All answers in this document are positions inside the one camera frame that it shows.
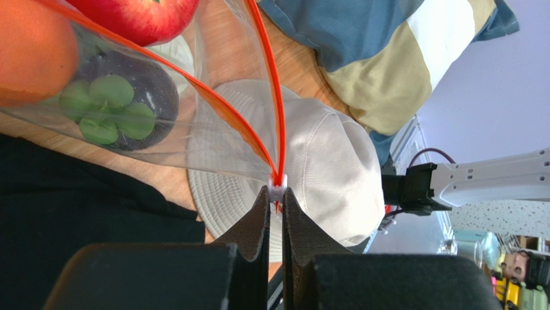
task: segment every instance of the red object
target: red object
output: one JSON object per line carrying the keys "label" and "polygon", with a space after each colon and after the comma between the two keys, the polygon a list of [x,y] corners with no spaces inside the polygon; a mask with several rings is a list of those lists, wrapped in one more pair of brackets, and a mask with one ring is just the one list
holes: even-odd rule
{"label": "red object", "polygon": [[199,0],[67,0],[114,33],[147,46],[178,36],[193,19]]}

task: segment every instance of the plastic bag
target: plastic bag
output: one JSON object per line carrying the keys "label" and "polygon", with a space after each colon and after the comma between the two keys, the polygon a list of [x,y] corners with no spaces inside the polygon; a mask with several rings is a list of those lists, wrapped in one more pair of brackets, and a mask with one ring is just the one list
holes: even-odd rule
{"label": "plastic bag", "polygon": [[[253,0],[201,0],[181,37],[148,48],[91,22],[61,1],[27,1],[38,4],[36,12],[47,10],[48,18],[60,25],[50,27],[47,35],[62,37],[63,52],[69,53],[59,57],[59,48],[53,48],[35,62],[51,67],[65,59],[55,70],[65,70],[66,76],[66,70],[74,72],[66,78],[52,70],[25,68],[23,73],[30,76],[34,70],[32,77],[41,79],[0,80],[1,112],[139,160],[261,181],[272,176],[280,184],[285,146],[282,96]],[[35,44],[27,37],[18,40],[16,48],[21,51]],[[185,57],[170,50],[178,47]],[[252,128],[229,98],[213,91],[236,79],[258,80],[254,91],[262,100],[238,108],[261,118],[261,128]],[[258,130],[269,131],[262,134],[269,138],[260,139]],[[196,160],[205,154],[208,160]]]}

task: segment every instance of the orange fruit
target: orange fruit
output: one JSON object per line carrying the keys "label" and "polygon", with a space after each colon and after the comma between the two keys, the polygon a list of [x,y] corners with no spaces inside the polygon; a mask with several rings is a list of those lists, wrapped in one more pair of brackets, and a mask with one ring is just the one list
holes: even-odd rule
{"label": "orange fruit", "polygon": [[2,1],[0,107],[36,103],[59,93],[78,67],[67,19],[34,0]]}

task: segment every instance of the wooden table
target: wooden table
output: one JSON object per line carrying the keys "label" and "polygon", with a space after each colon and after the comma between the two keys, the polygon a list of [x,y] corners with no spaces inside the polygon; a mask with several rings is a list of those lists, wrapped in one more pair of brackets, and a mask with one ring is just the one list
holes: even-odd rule
{"label": "wooden table", "polygon": [[[227,15],[229,11],[225,9],[223,1],[208,0],[205,6],[207,6],[206,12],[208,12],[208,17],[206,18],[213,18],[218,21],[217,23],[212,23],[215,27],[206,29],[205,32],[227,33],[227,25],[224,24],[224,21],[227,21],[231,17]],[[315,97],[336,110],[349,114],[347,106],[336,96],[324,80],[317,67],[314,51],[288,38],[269,20],[269,18],[267,18],[267,16],[263,15],[263,13],[262,17],[277,62],[281,84],[290,88],[303,98]],[[239,46],[232,45],[228,47],[225,45],[212,46],[211,48],[219,50],[220,59],[222,59],[224,52],[238,52]],[[246,63],[243,63],[242,68],[242,72],[246,72]],[[217,72],[216,79],[218,79],[219,82],[230,80],[231,78],[235,79],[234,76],[223,76],[223,70]],[[120,156],[95,145],[62,136],[58,133],[11,118],[4,114],[0,114],[0,132],[9,136],[23,137],[42,147],[102,165],[123,174],[128,174],[129,176],[155,187],[165,195],[166,199],[182,207],[196,210],[187,179],[186,169],[159,166]],[[209,243],[213,240],[214,238],[207,231],[206,242]],[[280,265],[280,263],[270,264],[270,279]]]}

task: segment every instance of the black fabric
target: black fabric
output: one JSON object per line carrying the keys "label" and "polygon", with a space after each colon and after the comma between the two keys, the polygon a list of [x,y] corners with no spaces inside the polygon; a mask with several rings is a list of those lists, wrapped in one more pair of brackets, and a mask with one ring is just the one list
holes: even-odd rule
{"label": "black fabric", "polygon": [[0,309],[40,309],[101,242],[204,242],[197,213],[112,170],[0,134]]}

